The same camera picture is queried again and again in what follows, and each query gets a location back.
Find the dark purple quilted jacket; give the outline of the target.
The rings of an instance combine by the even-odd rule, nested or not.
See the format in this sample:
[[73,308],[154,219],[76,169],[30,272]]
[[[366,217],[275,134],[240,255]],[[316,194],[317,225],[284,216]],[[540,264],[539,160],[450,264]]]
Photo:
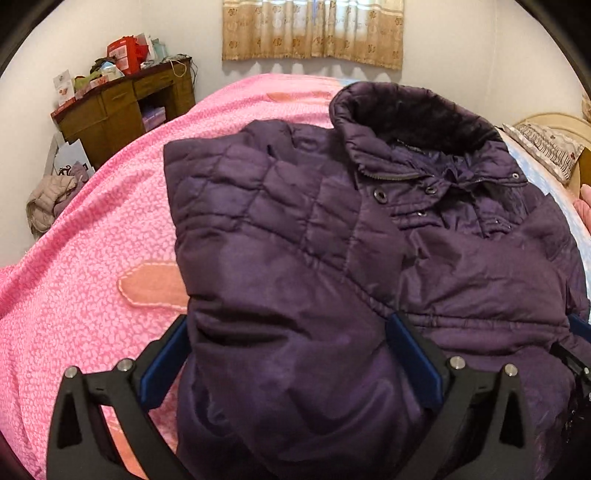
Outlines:
[[178,456],[199,479],[387,479],[426,429],[385,324],[407,317],[476,369],[517,366],[534,477],[563,449],[590,313],[555,200],[485,119],[358,82],[322,128],[256,120],[163,150],[192,351]]

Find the pile of clothes on floor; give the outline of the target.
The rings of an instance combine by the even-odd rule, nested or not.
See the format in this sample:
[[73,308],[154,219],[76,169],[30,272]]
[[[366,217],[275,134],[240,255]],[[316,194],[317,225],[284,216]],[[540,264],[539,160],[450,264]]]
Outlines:
[[46,175],[30,193],[26,218],[35,239],[47,233],[94,174],[92,167],[75,162],[58,174]]

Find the pink and blue bed blanket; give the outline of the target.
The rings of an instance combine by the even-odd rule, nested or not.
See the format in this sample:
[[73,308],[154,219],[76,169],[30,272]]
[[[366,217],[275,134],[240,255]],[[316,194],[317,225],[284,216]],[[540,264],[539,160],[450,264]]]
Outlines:
[[1,431],[28,473],[46,475],[51,411],[64,370],[91,372],[137,355],[174,318],[165,300],[123,289],[145,263],[169,263],[163,146],[238,131],[252,120],[329,125],[342,81],[287,74],[232,83],[111,158],[47,234],[1,271]]

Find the pink folded garment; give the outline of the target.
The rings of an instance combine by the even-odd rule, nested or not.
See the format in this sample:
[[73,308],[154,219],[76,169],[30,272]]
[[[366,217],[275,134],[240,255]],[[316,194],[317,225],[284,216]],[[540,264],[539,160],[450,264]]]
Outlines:
[[580,195],[574,201],[573,206],[580,216],[583,224],[591,232],[591,186],[583,184],[580,188]]

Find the white paper bag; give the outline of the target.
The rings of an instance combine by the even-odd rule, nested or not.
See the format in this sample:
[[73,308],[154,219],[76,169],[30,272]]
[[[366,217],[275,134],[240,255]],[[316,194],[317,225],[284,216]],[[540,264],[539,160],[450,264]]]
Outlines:
[[89,177],[95,173],[80,140],[76,140],[74,143],[64,143],[58,148],[53,168],[58,175],[71,176],[71,170],[75,164],[80,164]]

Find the grey patterned pillow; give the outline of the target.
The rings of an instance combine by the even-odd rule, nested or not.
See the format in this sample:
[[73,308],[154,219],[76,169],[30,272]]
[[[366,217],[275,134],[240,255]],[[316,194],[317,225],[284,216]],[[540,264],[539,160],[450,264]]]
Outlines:
[[525,122],[504,124],[503,131],[542,164],[561,184],[568,185],[585,146],[551,127]]

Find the brown wooden desk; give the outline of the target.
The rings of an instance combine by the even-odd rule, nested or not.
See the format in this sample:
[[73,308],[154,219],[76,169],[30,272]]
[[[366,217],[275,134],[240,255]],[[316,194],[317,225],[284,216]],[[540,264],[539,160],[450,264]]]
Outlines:
[[65,141],[80,141],[94,168],[146,133],[143,115],[164,110],[171,121],[195,105],[193,62],[172,59],[100,85],[51,114]]

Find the cream wooden headboard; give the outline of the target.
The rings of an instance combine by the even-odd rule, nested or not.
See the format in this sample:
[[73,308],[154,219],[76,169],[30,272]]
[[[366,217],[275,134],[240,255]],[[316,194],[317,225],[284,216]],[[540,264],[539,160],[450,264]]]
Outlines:
[[578,117],[563,113],[543,113],[528,117],[520,123],[531,122],[545,125],[560,131],[561,133],[577,140],[585,146],[568,185],[563,185],[572,199],[579,198],[580,188],[583,184],[590,184],[590,124]]

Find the boxes under desk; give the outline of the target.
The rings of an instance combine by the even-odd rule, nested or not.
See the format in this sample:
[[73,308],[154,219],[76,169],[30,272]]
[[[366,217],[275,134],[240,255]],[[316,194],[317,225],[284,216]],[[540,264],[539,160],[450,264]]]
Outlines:
[[166,122],[164,107],[146,109],[142,112],[142,123],[145,132],[149,132]]

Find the white greeting card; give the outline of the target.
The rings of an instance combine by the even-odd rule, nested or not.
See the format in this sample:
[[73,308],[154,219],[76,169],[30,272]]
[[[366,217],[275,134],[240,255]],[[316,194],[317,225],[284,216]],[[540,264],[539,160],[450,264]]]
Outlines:
[[65,70],[53,78],[56,104],[61,106],[75,97],[71,74]]

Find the green cloth on desk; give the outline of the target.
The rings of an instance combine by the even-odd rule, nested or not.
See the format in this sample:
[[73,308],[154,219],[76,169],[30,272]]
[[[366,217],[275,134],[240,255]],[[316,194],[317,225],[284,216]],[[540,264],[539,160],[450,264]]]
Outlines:
[[100,77],[101,73],[99,71],[94,71],[87,76],[76,76],[73,79],[74,91],[78,92],[84,89],[91,81],[98,79]]

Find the red gift box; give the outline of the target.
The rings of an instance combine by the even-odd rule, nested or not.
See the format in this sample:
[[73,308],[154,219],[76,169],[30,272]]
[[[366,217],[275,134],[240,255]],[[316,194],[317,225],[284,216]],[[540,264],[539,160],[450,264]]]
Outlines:
[[132,36],[121,37],[107,46],[107,56],[115,60],[116,67],[125,76],[138,73],[147,54],[148,46]]

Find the beige window curtain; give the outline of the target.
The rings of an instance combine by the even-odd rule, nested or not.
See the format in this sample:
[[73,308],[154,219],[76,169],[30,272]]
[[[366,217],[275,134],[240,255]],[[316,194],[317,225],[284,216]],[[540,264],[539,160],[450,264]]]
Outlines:
[[224,61],[334,58],[400,71],[402,1],[225,1]]

